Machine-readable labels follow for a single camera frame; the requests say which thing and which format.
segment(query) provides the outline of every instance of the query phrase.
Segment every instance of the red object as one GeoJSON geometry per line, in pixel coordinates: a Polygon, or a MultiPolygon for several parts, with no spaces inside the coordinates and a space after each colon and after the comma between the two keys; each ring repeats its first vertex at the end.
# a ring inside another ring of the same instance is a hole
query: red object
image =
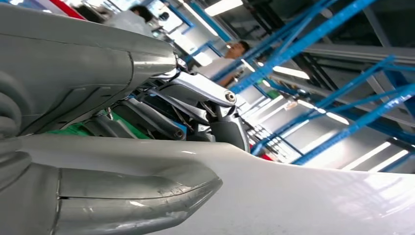
{"type": "Polygon", "coordinates": [[[59,9],[61,9],[65,14],[67,14],[69,17],[77,18],[80,20],[86,20],[83,16],[81,16],[77,11],[72,9],[70,6],[66,5],[61,0],[50,0],[51,3],[53,3],[55,6],[57,6],[59,9]]]}
{"type": "Polygon", "coordinates": [[[274,160],[272,160],[272,158],[270,158],[270,157],[268,157],[268,155],[266,155],[266,154],[262,154],[261,156],[259,156],[260,158],[262,158],[262,159],[265,159],[265,160],[269,160],[269,161],[271,161],[271,162],[273,162],[274,160]]]}

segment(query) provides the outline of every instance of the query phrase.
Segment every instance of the white shirt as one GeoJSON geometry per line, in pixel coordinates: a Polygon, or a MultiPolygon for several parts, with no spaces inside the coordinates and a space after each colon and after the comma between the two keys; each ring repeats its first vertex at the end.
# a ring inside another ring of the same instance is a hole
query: white shirt
{"type": "Polygon", "coordinates": [[[129,10],[112,16],[109,20],[105,21],[104,24],[147,37],[154,37],[151,32],[151,27],[145,23],[144,18],[129,10]]]}
{"type": "Polygon", "coordinates": [[[229,64],[232,63],[234,59],[228,59],[228,58],[219,58],[212,63],[203,66],[195,68],[193,71],[203,74],[205,77],[211,79],[213,76],[215,76],[219,71],[226,68],[229,64]]]}

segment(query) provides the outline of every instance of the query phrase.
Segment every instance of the man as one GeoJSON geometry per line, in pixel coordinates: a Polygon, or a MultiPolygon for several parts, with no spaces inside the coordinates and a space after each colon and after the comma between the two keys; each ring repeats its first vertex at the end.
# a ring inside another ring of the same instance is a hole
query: man
{"type": "MultiPolygon", "coordinates": [[[[251,47],[245,41],[239,41],[236,44],[233,44],[228,52],[226,52],[223,58],[216,59],[212,61],[212,63],[198,67],[194,69],[195,72],[203,74],[205,77],[211,79],[214,75],[216,75],[219,71],[226,68],[230,63],[232,63],[235,59],[242,56],[247,52],[251,47]]],[[[233,79],[233,74],[229,75],[225,79],[219,82],[219,85],[226,86],[228,85],[233,79]]]]}
{"type": "Polygon", "coordinates": [[[153,37],[151,27],[147,24],[152,18],[153,14],[147,7],[135,5],[127,11],[112,16],[109,20],[105,21],[104,24],[147,37],[153,37]]]}

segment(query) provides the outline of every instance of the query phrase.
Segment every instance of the bolt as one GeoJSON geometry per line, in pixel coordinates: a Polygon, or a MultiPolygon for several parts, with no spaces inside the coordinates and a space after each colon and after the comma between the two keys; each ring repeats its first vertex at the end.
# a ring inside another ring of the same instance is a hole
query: bolt
{"type": "Polygon", "coordinates": [[[225,94],[225,98],[229,101],[229,102],[235,102],[236,97],[235,94],[232,92],[226,92],[225,94]]]}
{"type": "Polygon", "coordinates": [[[183,132],[181,130],[178,130],[174,133],[174,136],[176,136],[178,138],[181,138],[181,137],[183,137],[183,132]]]}

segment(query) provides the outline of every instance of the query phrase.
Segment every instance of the fluorescent light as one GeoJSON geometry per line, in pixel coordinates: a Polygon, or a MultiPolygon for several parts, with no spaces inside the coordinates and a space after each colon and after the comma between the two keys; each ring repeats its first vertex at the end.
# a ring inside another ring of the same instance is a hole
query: fluorescent light
{"type": "Polygon", "coordinates": [[[281,137],[286,138],[288,137],[290,134],[296,132],[298,129],[302,128],[305,124],[309,123],[309,120],[303,121],[302,123],[300,123],[299,125],[295,126],[294,128],[290,129],[289,131],[285,132],[284,134],[281,135],[281,137]]]}
{"type": "Polygon", "coordinates": [[[321,114],[326,114],[331,119],[334,119],[334,120],[336,120],[338,122],[341,122],[343,124],[349,125],[348,120],[346,118],[344,118],[344,117],[341,117],[341,116],[339,116],[337,114],[334,114],[334,113],[327,113],[326,110],[317,108],[316,106],[314,106],[314,105],[312,105],[310,103],[307,103],[305,101],[302,101],[302,100],[298,100],[297,102],[300,105],[305,106],[305,107],[307,107],[309,109],[315,109],[315,110],[317,110],[317,112],[319,112],[321,114]]]}
{"type": "Polygon", "coordinates": [[[241,60],[242,63],[244,63],[244,65],[249,68],[249,70],[251,70],[252,72],[255,72],[254,68],[248,63],[246,62],[244,59],[241,60]]]}
{"type": "Polygon", "coordinates": [[[267,119],[269,119],[270,117],[272,117],[274,114],[278,113],[279,111],[283,110],[285,108],[285,105],[287,103],[279,106],[277,109],[275,109],[274,111],[272,111],[270,114],[266,115],[265,117],[261,118],[260,120],[258,120],[258,123],[263,123],[265,122],[267,119]]]}
{"type": "Polygon", "coordinates": [[[302,105],[302,106],[305,106],[305,107],[307,107],[307,108],[309,108],[309,109],[314,109],[315,108],[315,106],[314,105],[312,105],[312,104],[310,104],[310,103],[307,103],[307,102],[305,102],[305,101],[302,101],[302,100],[297,100],[297,102],[298,102],[298,104],[300,104],[300,105],[302,105]]]}
{"type": "Polygon", "coordinates": [[[382,162],[381,164],[375,166],[374,168],[370,169],[369,172],[378,172],[383,168],[389,166],[390,164],[394,163],[398,159],[402,158],[403,156],[407,155],[409,152],[407,150],[402,150],[399,153],[393,155],[392,157],[386,159],[386,161],[382,162]]]}
{"type": "Polygon", "coordinates": [[[367,159],[373,157],[374,155],[380,153],[382,150],[386,149],[387,147],[389,147],[391,145],[391,143],[389,142],[385,142],[381,145],[379,145],[378,147],[374,148],[372,151],[370,151],[369,153],[359,157],[357,160],[353,161],[352,163],[349,163],[348,165],[346,165],[345,167],[342,168],[342,170],[351,170],[355,167],[357,167],[358,165],[360,165],[362,162],[366,161],[367,159]]]}
{"type": "Polygon", "coordinates": [[[267,82],[267,80],[262,80],[262,83],[267,87],[271,87],[270,83],[267,82]]]}
{"type": "Polygon", "coordinates": [[[273,99],[271,102],[269,102],[268,104],[264,105],[263,107],[261,107],[259,110],[257,110],[253,116],[258,116],[261,113],[263,113],[265,110],[269,109],[271,106],[273,106],[274,104],[276,104],[278,101],[282,100],[284,97],[282,95],[278,96],[277,98],[273,99]]]}
{"type": "Polygon", "coordinates": [[[336,114],[334,114],[334,113],[326,113],[326,115],[327,115],[329,118],[331,118],[331,119],[334,119],[334,120],[339,121],[339,122],[341,122],[341,123],[343,123],[343,124],[349,125],[348,120],[347,120],[346,118],[344,118],[344,117],[341,117],[341,116],[336,115],[336,114]]]}
{"type": "Polygon", "coordinates": [[[266,98],[265,100],[263,100],[261,103],[258,104],[259,107],[262,107],[266,104],[268,104],[269,102],[271,102],[270,98],[266,98]]]}
{"type": "Polygon", "coordinates": [[[210,25],[208,23],[206,23],[206,21],[204,21],[202,19],[202,17],[199,16],[199,14],[197,14],[187,3],[183,3],[183,6],[192,13],[192,15],[198,20],[200,21],[200,23],[203,24],[204,27],[206,27],[213,35],[218,36],[218,33],[212,28],[210,27],[210,25]]]}
{"type": "Polygon", "coordinates": [[[303,71],[300,71],[300,70],[293,70],[293,69],[289,69],[289,68],[285,68],[285,67],[281,67],[281,66],[275,66],[273,68],[273,70],[275,72],[280,72],[280,73],[292,75],[292,76],[295,76],[295,77],[310,79],[310,77],[306,73],[304,73],[303,71]]]}
{"type": "Polygon", "coordinates": [[[20,3],[24,2],[24,0],[11,0],[10,4],[19,5],[20,3]]]}
{"type": "Polygon", "coordinates": [[[237,6],[241,6],[241,0],[221,0],[212,6],[205,9],[205,12],[210,16],[216,16],[225,11],[229,11],[237,6]]]}

